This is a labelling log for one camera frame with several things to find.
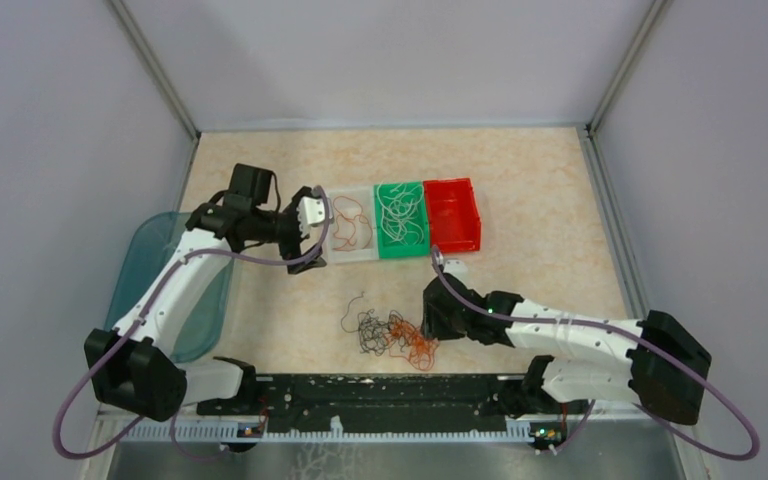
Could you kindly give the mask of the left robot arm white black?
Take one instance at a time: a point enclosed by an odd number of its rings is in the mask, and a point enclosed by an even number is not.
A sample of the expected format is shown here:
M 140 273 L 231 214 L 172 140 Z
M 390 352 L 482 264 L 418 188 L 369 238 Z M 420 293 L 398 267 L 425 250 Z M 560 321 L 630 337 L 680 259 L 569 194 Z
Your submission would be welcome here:
M 112 329 L 88 335 L 87 379 L 100 403 L 159 422 L 205 401 L 221 400 L 237 414 L 257 406 L 251 365 L 216 358 L 182 366 L 171 355 L 196 304 L 230 261 L 290 274 L 324 266 L 324 242 L 308 250 L 302 244 L 312 229 L 328 229 L 325 190 L 302 187 L 286 206 L 267 209 L 275 181 L 271 170 L 236 165 L 228 187 L 190 214 L 170 259 L 135 306 Z

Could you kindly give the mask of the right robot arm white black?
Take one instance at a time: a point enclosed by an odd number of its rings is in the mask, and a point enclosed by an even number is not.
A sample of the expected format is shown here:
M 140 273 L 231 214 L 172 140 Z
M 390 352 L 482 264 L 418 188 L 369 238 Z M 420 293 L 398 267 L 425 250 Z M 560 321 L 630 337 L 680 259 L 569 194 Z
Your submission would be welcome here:
M 579 400 L 621 401 L 694 425 L 704 397 L 694 378 L 706 378 L 712 362 L 666 312 L 621 320 L 573 314 L 510 292 L 482 296 L 449 273 L 423 291 L 422 330 L 429 339 L 468 338 L 533 354 L 523 398 L 536 412 Z

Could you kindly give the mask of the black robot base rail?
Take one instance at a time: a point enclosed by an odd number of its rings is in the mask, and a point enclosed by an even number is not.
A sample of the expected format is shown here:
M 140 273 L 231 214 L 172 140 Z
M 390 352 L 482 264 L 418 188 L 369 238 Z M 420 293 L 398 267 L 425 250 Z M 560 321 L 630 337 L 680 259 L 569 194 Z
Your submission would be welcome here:
M 324 433 L 338 418 L 350 434 L 500 432 L 528 416 L 582 414 L 522 374 L 258 374 L 229 399 L 198 403 L 202 416 L 266 417 L 269 433 Z

